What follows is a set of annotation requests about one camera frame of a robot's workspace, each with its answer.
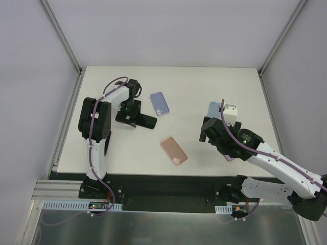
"white wall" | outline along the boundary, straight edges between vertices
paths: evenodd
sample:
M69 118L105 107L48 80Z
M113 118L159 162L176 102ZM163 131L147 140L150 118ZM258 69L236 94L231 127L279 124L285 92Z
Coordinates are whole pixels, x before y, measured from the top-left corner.
M82 67L260 68L299 0L49 0Z
M326 13L326 0L309 1L263 77L285 154L321 175L327 174ZM317 226L327 244L327 218Z
M76 80L39 2L0 1L0 244L15 244Z

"phone case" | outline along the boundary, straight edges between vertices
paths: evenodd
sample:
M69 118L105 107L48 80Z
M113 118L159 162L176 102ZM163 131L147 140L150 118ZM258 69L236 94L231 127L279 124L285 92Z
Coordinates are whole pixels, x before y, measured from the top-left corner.
M158 116L163 116L169 113L169 107L166 103L164 95L161 92L153 93L150 95L150 99L155 113L157 113Z
M173 137L165 139L160 143L160 145L167 153L170 160L172 160L172 162L175 164L175 166L180 166L188 159L185 152L181 149Z
M211 117L211 118L217 118L217 119L221 119L220 117L220 112L219 112L219 107L220 107L220 103L218 102L210 102L210 105L209 105L209 110L208 110L208 117Z

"white robotic arm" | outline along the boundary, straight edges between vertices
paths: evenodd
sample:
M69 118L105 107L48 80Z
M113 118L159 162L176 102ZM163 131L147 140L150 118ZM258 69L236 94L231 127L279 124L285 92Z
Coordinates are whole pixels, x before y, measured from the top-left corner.
M104 98L102 101L110 103L111 108L120 110L120 104L123 101L128 100L128 98L129 98L129 89L126 86L122 86L118 89L117 88L118 88L118 85L116 85L116 91L114 91L108 97ZM96 140L92 139L91 140L92 141L91 156L88 156L91 158L91 161L92 161L93 167L94 167L94 171L96 172L96 174L98 175L98 177L100 179L103 179L107 174L106 165L105 165L105 161L104 161L106 140L107 139L101 139L100 142L97 142ZM90 149L91 145L90 145L90 141L88 138L85 139L85 144L87 147L87 154L89 154L89 149ZM92 180L97 180L97 178L95 177L91 168L88 168L86 175Z
M209 143L223 155L248 161L283 182L276 184L238 176L242 184L237 188L226 188L223 198L238 202L231 198L238 194L231 192L239 191L248 198L291 206L299 215L313 221L319 220L327 206L327 175L320 176L298 166L270 147L259 135L241 129L241 123L236 121L235 106L224 107L220 114L221 120L204 118L201 131L209 138ZM205 141L205 138L200 137L200 141Z

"metal frame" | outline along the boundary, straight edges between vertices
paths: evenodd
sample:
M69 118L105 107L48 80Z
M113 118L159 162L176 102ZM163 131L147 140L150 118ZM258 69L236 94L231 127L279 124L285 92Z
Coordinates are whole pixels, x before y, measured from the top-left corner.
M68 107L65 112L63 123L60 127L60 133L59 133L58 139L56 141L57 143L56 143L55 149L52 153L52 156L50 158L50 162L48 164L48 171L47 171L48 174L47 174L46 178L49 178L52 170L56 170L58 168L58 162L59 162L59 159L61 156L62 148L65 143L69 125L72 120L77 97L78 97L78 94L79 94L79 91L80 91L80 88L81 88L81 85L83 82L84 73L85 73L85 69L82 69L81 73L78 75L78 77L75 81L74 89L71 92L69 104L68 104Z
M275 117L274 117L274 113L273 113L272 106L271 106L271 103L270 103L270 99L269 99L269 96L267 94L265 84L264 84L264 82L262 80L262 77L260 75L259 75L259 79L260 79L260 84L261 84L261 87L262 87L262 91L264 93L265 101L266 101L266 104L267 104L270 120L271 120L271 123L272 123L272 128L273 128L274 133L275 133L278 149L279 149L279 152L282 155L284 155L284 151L283 151L281 139L279 137L278 130L277 130L277 127L276 127Z
M275 121L274 121L274 113L271 108L271 104L269 102L269 97L267 95L264 83L262 81L262 75L266 71L267 67L269 66L272 58L278 51L279 47L281 46L282 42L284 41L287 34L290 32L293 24L298 19L300 13L306 6L309 0L300 0L298 5L296 6L295 10L293 11L291 17L289 18L288 22L286 23L285 27L283 28L281 34L279 35L277 41L275 42L273 48L271 49L268 57L266 58L262 68L259 71L260 82L262 85L263 93L266 99L266 103L268 106L269 114L272 120L273 128L275 131L275 135L277 138L277 143L279 147L279 151L283 153L283 149L281 146L281 142L279 139L279 135L276 129ZM52 171L55 171L58 166L58 161L60 159L61 151L64 145L65 137L67 135L67 131L69 128L69 124L71 122L72 114L74 111L74 107L76 104L76 100L79 94L79 90L81 87L81 83L83 80L83 76L85 73L85 69L82 69L79 65L74 52L72 51L49 3L47 0L39 0L50 24L52 25L60 43L62 44L63 49L65 50L67 56L69 57L72 65L74 66L78 78L75 82L74 89L71 93L71 98L65 113L65 118L60 128L60 133L58 136L57 144L55 146L54 152L51 157L51 161L49 164L49 171L48 176ZM31 244L33 241L34 234L36 232L37 223L40 217L41 208L43 206L43 200L80 200L78 198L78 193L80 189L81 181L57 181L57 180L39 180L36 184L34 193L32 195L32 200L30 202L28 213L26 215L25 221L23 223L22 230L20 232L18 238L18 244ZM302 227L303 234L305 236L306 242L309 245L314 244L321 244L319 235L315 228L315 223L304 219L299 216L300 224Z
M34 234L37 231L37 223L44 203L43 200L78 200L78 191L80 184L81 181L38 181L29 206L29 211L26 215L24 226L18 239L18 244L32 244ZM261 202L260 205L277 204ZM307 245L322 245L314 222L304 219L300 216L299 221Z
M79 74L81 72L81 66L79 65L72 49L71 49L71 46L69 45L49 3L47 0L39 0L44 12L45 12L45 15L47 16L50 24L52 25L63 49L65 50L67 56L69 57L72 65L74 66L74 68L76 69L76 72Z
M278 36L275 44L273 45L271 51L269 52L269 55L266 58L264 64L262 65L261 69L259 70L259 76L260 77L262 77L263 73L266 71L270 61L272 60L272 58L276 54L276 52L279 49L279 47L281 46L282 42L286 38L287 34L290 32L293 24L296 22L296 20L298 19L300 13L302 12L302 10L304 9L304 7L306 6L306 4L308 2L309 2L309 0L300 0L300 2L297 4L297 6L294 9L291 17L287 21L285 27L283 28L283 30L280 33L280 35Z

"white table surface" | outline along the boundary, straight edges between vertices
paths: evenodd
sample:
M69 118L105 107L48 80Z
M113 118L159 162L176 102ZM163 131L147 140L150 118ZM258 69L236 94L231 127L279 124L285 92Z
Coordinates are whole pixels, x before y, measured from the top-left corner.
M85 173L88 168L87 150L78 131L78 121L86 97L99 98L111 80L128 76L140 82L143 90L141 113L158 118L154 130L133 128L114 120L107 156L110 174L148 174L183 176L235 176L271 177L263 169L236 159L227 162L209 143L199 142L203 117L211 101L238 109L242 128L253 130L273 148L277 142L267 105L254 68L204 67L128 67L89 66L78 95L57 172ZM162 92L170 113L157 116L150 95ZM188 156L176 167L160 146L172 136Z

